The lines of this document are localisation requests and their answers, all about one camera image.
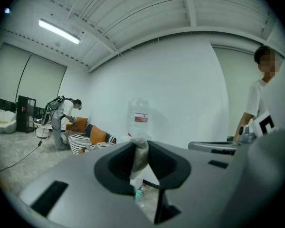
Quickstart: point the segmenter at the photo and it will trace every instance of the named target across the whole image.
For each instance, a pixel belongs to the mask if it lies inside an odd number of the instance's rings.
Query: fluorescent tube light
[[[39,20],[39,25],[45,29],[48,29],[48,30],[50,30],[50,31],[74,42],[75,44],[78,44],[80,42],[80,39],[78,37],[66,32],[65,30],[59,28],[56,25],[53,25],[53,24],[45,21],[44,19]]]

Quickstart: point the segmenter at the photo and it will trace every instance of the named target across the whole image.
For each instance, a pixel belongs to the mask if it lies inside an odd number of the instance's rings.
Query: concrete floor
[[[0,134],[0,170],[11,166],[37,148],[40,138],[33,133]],[[38,176],[72,156],[71,150],[56,151],[53,137],[42,140],[42,145],[20,163],[0,172],[0,181],[16,196]],[[153,222],[157,208],[158,190],[150,186],[138,203],[148,219]]]

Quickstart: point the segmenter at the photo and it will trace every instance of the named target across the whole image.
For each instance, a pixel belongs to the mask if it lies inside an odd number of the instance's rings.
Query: sofa
[[[74,155],[116,144],[114,136],[89,124],[86,118],[81,117],[76,119],[76,124],[66,125],[65,136]]]
[[[16,114],[10,111],[0,111],[0,133],[14,133],[16,127]]]

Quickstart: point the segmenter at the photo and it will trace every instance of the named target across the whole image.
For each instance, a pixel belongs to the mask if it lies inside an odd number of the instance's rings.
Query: cable
[[[23,160],[24,160],[25,158],[27,158],[30,154],[32,154],[36,149],[38,149],[41,144],[42,144],[42,141],[40,140],[40,142],[38,143],[37,148],[35,148],[32,152],[30,152],[27,156],[25,156],[24,158],[22,158],[22,159],[21,159],[20,161],[18,161],[17,163],[15,163],[15,164],[13,164],[13,165],[11,165],[11,166],[5,167],[4,169],[0,170],[0,172],[6,170],[6,169],[8,169],[8,168],[11,168],[11,167],[17,165],[18,163],[20,163],[21,161],[23,161]]]

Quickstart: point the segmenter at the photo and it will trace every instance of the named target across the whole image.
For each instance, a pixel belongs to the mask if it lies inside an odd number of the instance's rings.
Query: man
[[[81,109],[81,101],[65,99],[59,107],[51,112],[51,124],[53,128],[53,137],[55,146],[58,150],[66,149],[61,137],[61,119],[66,117],[71,123],[74,123],[71,113],[73,109]]]
[[[233,143],[236,143],[238,140],[241,126],[247,125],[251,119],[259,117],[266,111],[266,107],[261,99],[261,92],[266,84],[276,75],[276,72],[279,71],[280,65],[276,62],[275,51],[268,46],[261,46],[256,50],[255,62],[258,64],[258,68],[264,74],[264,77],[254,82],[250,87],[246,109],[238,124]]]

